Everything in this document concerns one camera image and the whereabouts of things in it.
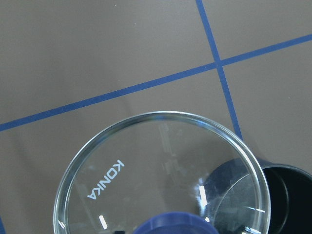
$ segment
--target brand logo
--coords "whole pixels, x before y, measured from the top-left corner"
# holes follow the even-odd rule
[[[106,189],[106,185],[111,183],[112,180],[117,176],[118,172],[121,170],[121,167],[125,166],[120,160],[117,160],[117,163],[118,164],[114,164],[111,169],[108,170],[106,175],[103,176],[104,180],[100,180],[98,182],[97,187],[92,190],[91,194],[87,195],[88,198],[96,200],[97,196],[101,194],[101,191]]]

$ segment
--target table surface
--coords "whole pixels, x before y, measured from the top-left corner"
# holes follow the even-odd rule
[[[53,233],[77,151],[150,111],[210,118],[257,157],[312,173],[311,12],[308,0],[2,1],[6,232]]]

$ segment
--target blue tape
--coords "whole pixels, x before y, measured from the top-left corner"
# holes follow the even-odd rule
[[[1,217],[0,217],[0,234],[5,234],[5,229],[4,229]]]
[[[312,40],[312,34],[309,34],[303,37],[295,38],[295,39],[284,41],[275,45],[267,46],[258,50],[247,52],[242,55],[237,55],[231,58],[224,59],[221,61],[221,65],[225,66],[225,65],[240,62],[246,59],[251,59],[253,57],[264,55],[264,54],[267,54],[276,50],[281,50],[281,49],[284,49],[293,45],[298,45],[298,44],[311,41],[311,40]]]
[[[65,106],[61,106],[52,110],[48,110],[48,111],[44,111],[44,112],[40,112],[38,114],[34,114],[31,116],[27,116],[27,117],[23,117],[23,118],[19,118],[16,120],[13,120],[11,122],[7,122],[7,123],[3,123],[0,124],[0,132],[1,131],[5,131],[14,127],[18,127],[27,123],[31,123],[31,122],[35,122],[44,118],[49,118],[52,116],[56,116],[65,112],[69,112],[72,110],[76,110],[85,106],[90,106],[99,102],[103,102],[106,100],[110,100],[113,98],[117,98],[117,97],[121,97],[130,93],[134,93],[134,92],[138,92],[144,89],[148,89],[151,87],[155,87],[158,85],[162,85],[165,83],[169,83],[172,82],[174,80],[178,80],[178,79],[182,79],[182,78],[186,78],[189,76],[193,76],[202,72],[206,72],[209,70],[212,70],[215,68],[215,63],[209,63],[203,66],[199,66],[196,68],[192,68],[183,72],[179,72],[173,75],[169,75],[166,77],[162,77],[162,78],[158,78],[158,79],[154,79],[145,83],[141,83],[141,84],[137,84],[137,85],[133,85],[124,89],[120,89],[117,91],[113,91],[107,94],[103,94],[97,97],[92,97],[86,100],[82,100],[82,101],[78,101],[78,102],[74,102]]]
[[[233,101],[232,101],[230,89],[229,89],[228,83],[226,81],[226,77],[225,77],[225,73],[224,73],[224,70],[223,70],[223,67],[222,67],[220,55],[219,55],[219,52],[218,52],[218,49],[217,49],[217,46],[216,46],[216,43],[215,43],[215,39],[214,39],[212,30],[211,30],[211,27],[209,25],[208,17],[207,17],[207,14],[206,14],[203,2],[202,2],[202,0],[196,0],[196,3],[197,3],[198,11],[199,11],[199,14],[200,14],[200,17],[201,17],[201,21],[203,23],[203,26],[204,26],[204,29],[205,29],[205,32],[206,32],[206,36],[207,36],[209,45],[210,45],[210,48],[211,48],[211,52],[212,52],[213,57],[214,57],[214,61],[216,63],[216,69],[217,69],[218,74],[219,74],[219,79],[220,79],[220,82],[221,82],[221,86],[222,86],[222,89],[223,89],[223,93],[224,93],[224,96],[225,96],[226,103],[228,105],[228,109],[229,109],[229,112],[230,112],[230,117],[231,117],[231,120],[232,120],[232,125],[233,125],[233,128],[234,128],[235,134],[238,137],[240,137],[241,139],[243,139],[243,136],[242,136],[242,133],[241,133],[241,130],[240,130],[240,127],[239,127],[238,119],[237,119],[237,116],[236,116],[234,104],[233,104]]]

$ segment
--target lid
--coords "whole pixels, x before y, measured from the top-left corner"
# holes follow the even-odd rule
[[[220,189],[236,181],[237,170],[245,172],[244,188]],[[183,112],[146,113],[108,127],[78,152],[57,192],[54,230],[131,234],[167,212],[200,216],[221,234],[266,234],[267,183],[250,150],[220,124]]]

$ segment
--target glass lid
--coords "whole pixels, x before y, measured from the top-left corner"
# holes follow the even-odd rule
[[[220,124],[146,113],[101,131],[74,157],[57,192],[54,231],[132,234],[167,212],[197,215],[220,234],[266,234],[267,183],[251,151]]]

